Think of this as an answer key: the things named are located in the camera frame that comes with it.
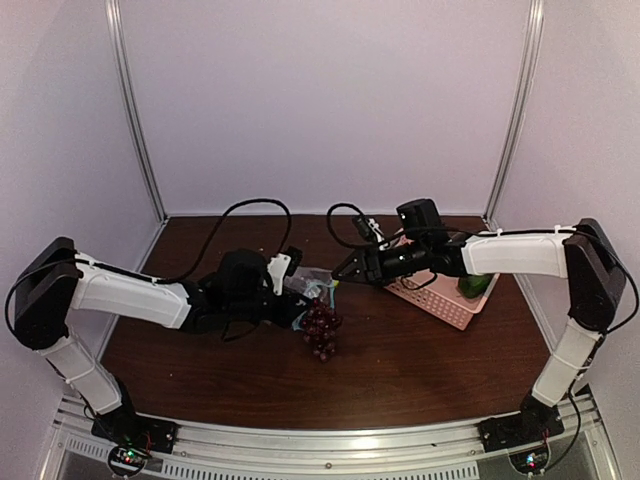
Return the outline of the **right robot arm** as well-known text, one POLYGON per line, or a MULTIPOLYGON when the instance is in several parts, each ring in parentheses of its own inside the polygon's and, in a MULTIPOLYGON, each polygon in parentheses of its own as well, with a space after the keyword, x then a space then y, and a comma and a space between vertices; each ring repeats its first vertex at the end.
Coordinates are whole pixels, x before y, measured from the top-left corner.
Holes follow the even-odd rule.
POLYGON ((635 284, 601 225, 585 218, 568 227, 471 233, 445 226, 431 199, 406 202, 396 212, 402 229, 390 237, 373 230, 363 212, 357 214, 354 223, 364 241, 347 246, 351 253, 333 270, 334 279, 386 286, 430 271, 463 279, 528 274, 567 280, 567 325, 512 423, 519 440, 535 440, 617 330, 623 291, 635 284))

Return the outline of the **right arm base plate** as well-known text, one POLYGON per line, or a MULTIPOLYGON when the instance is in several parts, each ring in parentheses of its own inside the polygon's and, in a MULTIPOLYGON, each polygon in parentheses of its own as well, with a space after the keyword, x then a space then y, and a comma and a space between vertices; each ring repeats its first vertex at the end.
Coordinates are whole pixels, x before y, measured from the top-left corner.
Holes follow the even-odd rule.
POLYGON ((534 410, 521 411, 502 417, 490 417, 478 424, 478 433, 486 453, 542 444, 564 431, 557 409, 552 409, 550 414, 534 410))

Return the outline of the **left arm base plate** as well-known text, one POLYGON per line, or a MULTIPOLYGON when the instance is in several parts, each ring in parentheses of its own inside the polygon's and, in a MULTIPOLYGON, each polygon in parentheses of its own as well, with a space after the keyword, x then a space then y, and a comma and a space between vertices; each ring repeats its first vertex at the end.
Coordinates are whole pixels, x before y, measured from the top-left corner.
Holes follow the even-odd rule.
POLYGON ((177 431, 175 422, 139 415, 127 405, 106 414, 97 414, 91 429, 96 437, 146 454, 171 454, 177 431))

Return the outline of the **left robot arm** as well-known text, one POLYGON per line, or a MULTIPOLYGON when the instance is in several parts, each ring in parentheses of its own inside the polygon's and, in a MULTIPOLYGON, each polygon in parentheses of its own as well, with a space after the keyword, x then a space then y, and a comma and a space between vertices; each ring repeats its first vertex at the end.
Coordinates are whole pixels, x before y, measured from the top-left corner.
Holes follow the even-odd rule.
POLYGON ((58 237, 26 267, 5 300, 8 329, 38 352, 75 389, 95 418, 123 444, 137 442, 144 424, 124 384, 109 373, 67 324, 72 310, 106 312, 189 334, 225 332, 235 321, 288 329, 311 301, 285 286, 298 250, 271 259, 238 249, 197 282, 166 279, 108 265, 58 237))

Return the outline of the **dark red grape bunch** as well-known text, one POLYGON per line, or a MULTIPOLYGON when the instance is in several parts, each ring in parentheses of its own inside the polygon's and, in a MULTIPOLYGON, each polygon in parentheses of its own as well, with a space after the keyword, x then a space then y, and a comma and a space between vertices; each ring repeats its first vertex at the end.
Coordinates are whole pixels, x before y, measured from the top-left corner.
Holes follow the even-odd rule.
POLYGON ((330 305, 313 300, 311 307, 300 320, 304 342, 320 362, 328 362, 336 353, 337 333, 343 318, 330 305))

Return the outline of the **clear zip top bag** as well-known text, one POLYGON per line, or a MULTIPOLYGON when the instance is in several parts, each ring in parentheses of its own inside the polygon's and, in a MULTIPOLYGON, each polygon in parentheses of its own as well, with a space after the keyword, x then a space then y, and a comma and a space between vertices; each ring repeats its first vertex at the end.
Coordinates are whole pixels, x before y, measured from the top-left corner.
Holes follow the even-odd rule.
POLYGON ((329 310, 326 327, 336 331, 341 326, 335 305, 335 291, 338 285, 339 282, 333 279, 329 270, 298 267, 292 276, 284 279, 283 292, 301 295, 307 303, 322 303, 329 310))

